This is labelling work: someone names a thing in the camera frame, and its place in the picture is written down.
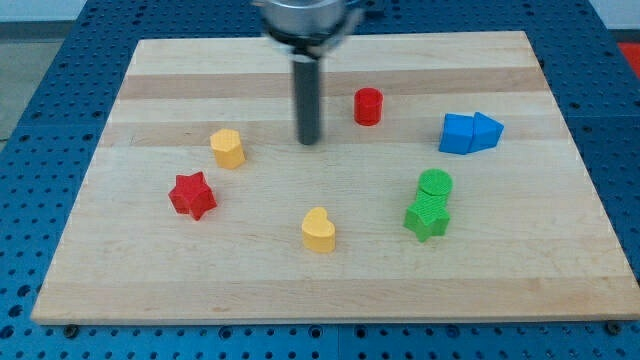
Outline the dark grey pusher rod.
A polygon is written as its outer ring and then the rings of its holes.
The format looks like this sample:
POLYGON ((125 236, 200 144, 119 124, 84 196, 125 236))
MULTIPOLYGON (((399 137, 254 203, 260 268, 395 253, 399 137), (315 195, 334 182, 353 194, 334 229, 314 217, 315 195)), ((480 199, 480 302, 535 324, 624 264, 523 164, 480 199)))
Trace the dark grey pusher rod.
POLYGON ((320 60, 295 60, 292 70, 297 140, 302 145, 313 145, 321 137, 320 60))

